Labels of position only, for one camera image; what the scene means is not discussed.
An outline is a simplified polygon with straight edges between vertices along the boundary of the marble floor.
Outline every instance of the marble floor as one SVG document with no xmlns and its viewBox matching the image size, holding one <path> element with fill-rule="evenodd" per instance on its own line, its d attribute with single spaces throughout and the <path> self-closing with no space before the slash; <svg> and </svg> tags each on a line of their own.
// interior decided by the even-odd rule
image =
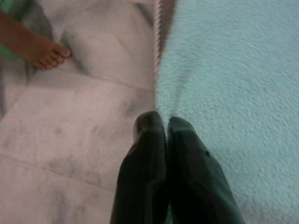
<svg viewBox="0 0 299 224">
<path fill-rule="evenodd" d="M 0 224 L 107 224 L 134 121 L 154 109 L 151 0 L 38 0 L 73 57 L 0 122 Z"/>
</svg>

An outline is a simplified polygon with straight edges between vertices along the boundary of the light blue blanket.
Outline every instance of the light blue blanket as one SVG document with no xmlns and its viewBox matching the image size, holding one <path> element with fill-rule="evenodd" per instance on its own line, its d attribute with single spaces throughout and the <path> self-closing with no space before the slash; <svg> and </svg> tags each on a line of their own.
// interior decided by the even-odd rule
<svg viewBox="0 0 299 224">
<path fill-rule="evenodd" d="M 193 124 L 247 224 L 299 224 L 298 0 L 177 0 L 156 107 Z"/>
</svg>

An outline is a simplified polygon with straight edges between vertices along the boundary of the toe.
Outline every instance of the toe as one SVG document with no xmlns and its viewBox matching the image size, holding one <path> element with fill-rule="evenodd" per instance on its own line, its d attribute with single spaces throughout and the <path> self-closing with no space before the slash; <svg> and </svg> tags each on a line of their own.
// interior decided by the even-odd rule
<svg viewBox="0 0 299 224">
<path fill-rule="evenodd" d="M 57 63 L 63 63 L 63 62 L 64 62 L 64 59 L 63 59 L 60 55 L 58 55 L 58 54 L 56 54 L 56 53 L 52 53 L 52 54 L 50 54 L 50 57 L 51 57 L 53 60 L 55 60 Z"/>
<path fill-rule="evenodd" d="M 42 63 L 40 62 L 33 62 L 32 63 L 34 67 L 41 69 L 41 70 L 45 70 L 46 68 L 42 65 Z"/>
<path fill-rule="evenodd" d="M 46 61 L 53 67 L 57 67 L 58 63 L 51 56 L 46 57 Z"/>
<path fill-rule="evenodd" d="M 55 52 L 58 53 L 62 58 L 68 58 L 71 56 L 71 51 L 61 45 L 55 47 Z"/>
<path fill-rule="evenodd" d="M 51 69 L 53 67 L 46 59 L 40 60 L 40 63 L 42 63 L 46 69 Z"/>
</svg>

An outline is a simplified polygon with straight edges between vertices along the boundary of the bare foot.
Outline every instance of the bare foot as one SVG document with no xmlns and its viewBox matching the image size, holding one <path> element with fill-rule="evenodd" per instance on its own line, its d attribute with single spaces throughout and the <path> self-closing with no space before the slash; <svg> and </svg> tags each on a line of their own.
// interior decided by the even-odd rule
<svg viewBox="0 0 299 224">
<path fill-rule="evenodd" d="M 0 43 L 39 69 L 57 67 L 71 51 L 0 12 Z"/>
</svg>

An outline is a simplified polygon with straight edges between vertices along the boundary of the foot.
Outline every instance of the foot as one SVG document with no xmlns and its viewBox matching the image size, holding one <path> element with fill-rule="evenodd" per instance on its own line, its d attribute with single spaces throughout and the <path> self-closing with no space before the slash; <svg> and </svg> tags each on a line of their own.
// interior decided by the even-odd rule
<svg viewBox="0 0 299 224">
<path fill-rule="evenodd" d="M 0 43 L 42 70 L 57 67 L 64 62 L 64 59 L 71 56 L 69 49 L 25 28 L 18 21 L 1 12 Z"/>
</svg>

